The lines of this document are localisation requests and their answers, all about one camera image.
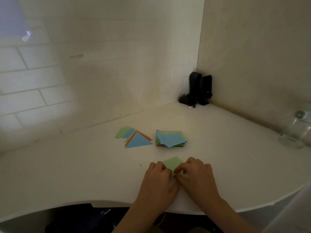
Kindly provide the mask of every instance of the stack of paper squares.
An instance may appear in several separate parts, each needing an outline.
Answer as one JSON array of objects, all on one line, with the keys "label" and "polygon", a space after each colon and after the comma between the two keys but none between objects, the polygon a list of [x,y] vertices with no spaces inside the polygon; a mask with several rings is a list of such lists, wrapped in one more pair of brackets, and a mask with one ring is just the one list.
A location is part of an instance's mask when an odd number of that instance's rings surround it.
[{"label": "stack of paper squares", "polygon": [[124,143],[125,148],[132,148],[138,146],[152,145],[152,139],[146,134],[130,127],[125,126],[120,128],[118,133],[115,135],[115,138],[124,138],[126,139]]},{"label": "stack of paper squares", "polygon": [[166,147],[183,147],[187,143],[187,138],[182,131],[156,131],[156,143],[157,146]]}]

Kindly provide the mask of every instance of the white countertop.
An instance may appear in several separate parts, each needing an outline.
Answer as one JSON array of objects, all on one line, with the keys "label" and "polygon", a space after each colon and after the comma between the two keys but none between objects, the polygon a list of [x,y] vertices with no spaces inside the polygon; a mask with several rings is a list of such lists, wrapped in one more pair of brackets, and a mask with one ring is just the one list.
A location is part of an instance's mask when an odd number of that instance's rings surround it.
[{"label": "white countertop", "polygon": [[[114,136],[125,125],[153,142],[156,129],[181,130],[188,143],[124,149]],[[173,156],[210,163],[220,195],[237,211],[274,203],[311,179],[310,148],[283,147],[274,131],[214,105],[173,102],[1,154],[0,222],[75,203],[129,206],[149,163]],[[168,211],[202,214],[183,190]]]}]

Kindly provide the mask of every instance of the right hand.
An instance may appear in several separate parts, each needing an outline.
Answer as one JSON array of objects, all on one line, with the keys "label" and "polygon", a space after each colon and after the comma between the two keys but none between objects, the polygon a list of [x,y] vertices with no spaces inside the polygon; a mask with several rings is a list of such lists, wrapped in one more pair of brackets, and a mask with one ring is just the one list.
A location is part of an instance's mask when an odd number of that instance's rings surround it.
[{"label": "right hand", "polygon": [[[184,174],[188,173],[188,178],[177,174],[181,171]],[[223,202],[210,164],[204,164],[201,160],[190,157],[175,168],[174,173],[177,174],[175,175],[177,181],[205,214]]]}]

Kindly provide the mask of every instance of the blue paper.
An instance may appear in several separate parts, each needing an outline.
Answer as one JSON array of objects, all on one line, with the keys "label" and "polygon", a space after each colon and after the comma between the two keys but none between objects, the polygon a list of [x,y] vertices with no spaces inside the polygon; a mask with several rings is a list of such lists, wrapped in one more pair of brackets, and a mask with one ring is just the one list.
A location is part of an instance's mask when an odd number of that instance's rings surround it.
[{"label": "blue paper", "polygon": [[130,143],[125,148],[132,148],[137,146],[144,146],[144,145],[152,145],[151,141],[148,141],[146,138],[144,138],[142,135],[140,135],[138,132],[135,134],[135,136],[132,138]]},{"label": "blue paper", "polygon": [[169,134],[169,135],[163,135],[161,133],[156,134],[158,140],[161,144],[166,145],[167,147],[172,147],[174,145],[178,145],[181,143],[185,143],[185,139],[181,136],[181,134]]},{"label": "blue paper", "polygon": [[130,130],[128,130],[127,133],[125,133],[125,135],[122,138],[128,138],[133,133],[133,131],[135,131],[135,129],[131,128]]}]

